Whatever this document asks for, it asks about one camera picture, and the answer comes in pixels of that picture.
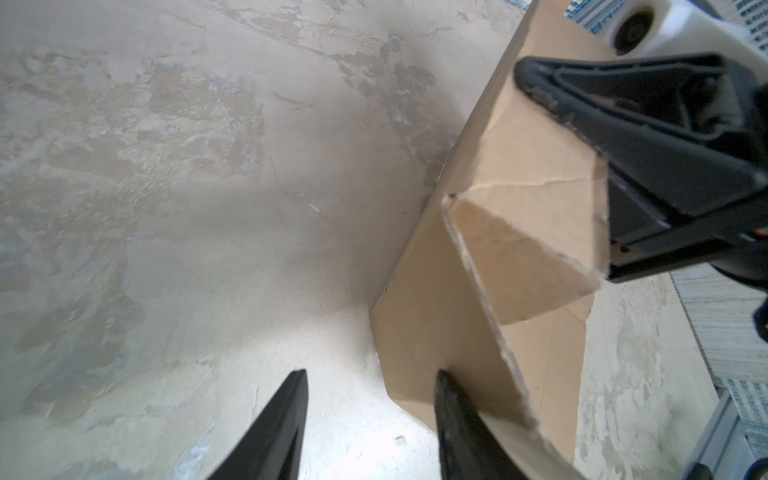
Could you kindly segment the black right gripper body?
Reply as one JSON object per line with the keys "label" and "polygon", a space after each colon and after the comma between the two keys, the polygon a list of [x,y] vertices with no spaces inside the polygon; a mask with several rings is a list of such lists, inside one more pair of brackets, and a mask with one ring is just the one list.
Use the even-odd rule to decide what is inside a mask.
{"label": "black right gripper body", "polygon": [[607,279],[622,283],[708,263],[750,288],[767,289],[767,191],[691,219],[676,219],[615,172],[608,181],[611,229],[639,220],[653,233],[611,237]]}

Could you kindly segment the brown cardboard box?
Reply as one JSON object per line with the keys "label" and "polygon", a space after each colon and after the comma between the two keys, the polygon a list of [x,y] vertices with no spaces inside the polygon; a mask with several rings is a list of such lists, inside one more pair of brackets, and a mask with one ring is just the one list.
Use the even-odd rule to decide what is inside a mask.
{"label": "brown cardboard box", "polygon": [[607,60],[561,1],[524,14],[371,313],[386,391],[429,427],[454,379],[531,479],[575,479],[586,320],[609,265],[607,164],[513,78]]}

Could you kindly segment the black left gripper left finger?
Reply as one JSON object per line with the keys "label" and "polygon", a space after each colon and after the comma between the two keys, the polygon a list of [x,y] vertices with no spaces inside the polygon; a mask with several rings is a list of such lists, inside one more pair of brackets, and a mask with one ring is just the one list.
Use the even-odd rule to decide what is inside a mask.
{"label": "black left gripper left finger", "polygon": [[280,479],[299,476],[308,410],[304,369],[290,372],[211,479]]}

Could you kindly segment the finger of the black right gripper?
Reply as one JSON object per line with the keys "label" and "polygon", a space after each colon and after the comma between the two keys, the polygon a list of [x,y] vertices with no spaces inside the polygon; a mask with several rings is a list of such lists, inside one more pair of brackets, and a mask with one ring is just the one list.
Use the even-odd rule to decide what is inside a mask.
{"label": "finger of the black right gripper", "polygon": [[527,56],[531,99],[625,179],[686,216],[767,191],[767,106],[747,67],[715,53],[635,61]]}

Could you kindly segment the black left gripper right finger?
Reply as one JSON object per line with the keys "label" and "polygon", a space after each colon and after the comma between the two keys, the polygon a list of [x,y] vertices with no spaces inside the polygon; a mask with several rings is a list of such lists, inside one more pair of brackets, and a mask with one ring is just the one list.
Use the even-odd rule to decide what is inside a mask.
{"label": "black left gripper right finger", "polygon": [[527,479],[483,422],[468,394],[444,369],[436,375],[434,412],[443,480]]}

